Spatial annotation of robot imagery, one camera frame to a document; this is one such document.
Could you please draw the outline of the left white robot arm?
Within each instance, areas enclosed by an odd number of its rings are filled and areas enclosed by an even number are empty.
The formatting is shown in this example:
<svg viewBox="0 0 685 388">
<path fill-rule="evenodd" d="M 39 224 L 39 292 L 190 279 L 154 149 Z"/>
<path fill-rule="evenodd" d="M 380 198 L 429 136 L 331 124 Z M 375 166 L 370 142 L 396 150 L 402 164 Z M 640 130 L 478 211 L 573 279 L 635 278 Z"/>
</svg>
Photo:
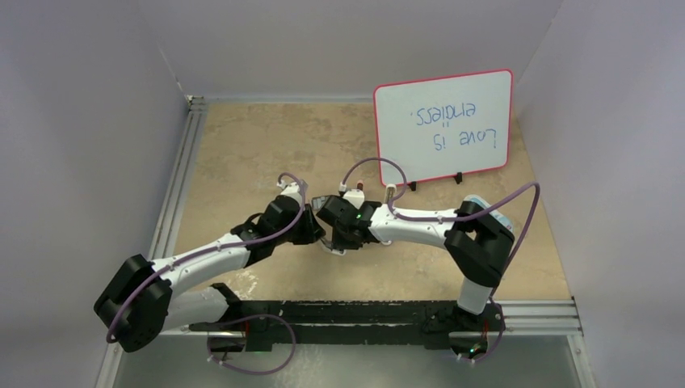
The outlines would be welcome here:
<svg viewBox="0 0 685 388">
<path fill-rule="evenodd" d="M 170 315 L 171 302 L 220 274 L 270 257 L 282 244 L 309 245 L 326 232 L 311 205 L 278 195 L 214 242 L 181 255 L 127 258 L 96 299 L 94 312 L 107 327 L 106 341 L 135 352 L 154 340 Z"/>
</svg>

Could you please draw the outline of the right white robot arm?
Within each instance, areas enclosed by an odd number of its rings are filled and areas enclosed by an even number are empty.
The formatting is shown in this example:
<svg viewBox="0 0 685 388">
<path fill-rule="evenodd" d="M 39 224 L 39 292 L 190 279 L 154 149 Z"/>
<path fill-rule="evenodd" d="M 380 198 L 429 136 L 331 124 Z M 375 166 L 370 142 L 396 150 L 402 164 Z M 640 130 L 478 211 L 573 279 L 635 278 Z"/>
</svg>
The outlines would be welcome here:
<svg viewBox="0 0 685 388">
<path fill-rule="evenodd" d="M 451 221 L 484 210 L 475 196 L 458 209 L 426 211 L 396 208 L 366 200 L 359 206 L 341 196 L 311 201 L 317 217 L 332 228 L 330 249 L 359 250 L 370 243 L 416 243 L 444 249 L 464 276 L 453 317 L 465 329 L 485 318 L 485 307 L 508 267 L 515 236 L 494 215 Z"/>
</svg>

